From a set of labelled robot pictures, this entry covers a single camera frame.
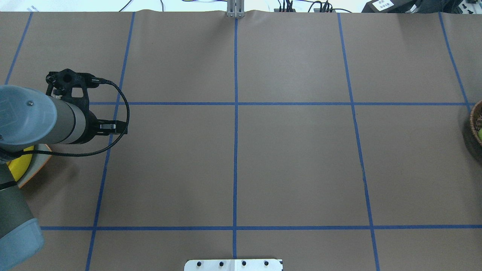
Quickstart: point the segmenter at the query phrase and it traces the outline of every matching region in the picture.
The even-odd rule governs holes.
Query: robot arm
[[[0,86],[0,271],[8,270],[38,252],[44,239],[6,163],[29,153],[89,156],[112,147],[127,133],[129,106],[111,81],[70,69],[50,72],[47,93],[18,86]],[[114,86],[127,106],[127,120],[97,119],[89,111],[87,89]],[[82,97],[72,89],[81,88]],[[83,144],[95,136],[119,135],[108,147],[85,154],[22,151],[36,144]]]

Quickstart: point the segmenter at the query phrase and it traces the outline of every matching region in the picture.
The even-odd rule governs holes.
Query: brown basket
[[[482,140],[479,138],[479,131],[482,129],[482,100],[475,104],[470,112],[470,130],[475,139],[482,147]]]

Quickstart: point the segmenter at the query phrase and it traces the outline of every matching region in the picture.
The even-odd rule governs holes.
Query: blue plastic cover
[[[34,143],[46,136],[56,121],[55,104],[44,93],[12,85],[0,86],[0,143]]]
[[[39,221],[32,218],[0,239],[0,271],[32,257],[44,244]]]

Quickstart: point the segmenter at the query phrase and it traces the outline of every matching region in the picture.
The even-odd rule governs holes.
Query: sticker
[[[390,0],[379,0],[379,1],[373,2],[372,4],[373,6],[376,7],[376,9],[378,9],[378,11],[382,11],[389,7],[394,6],[394,4]]]

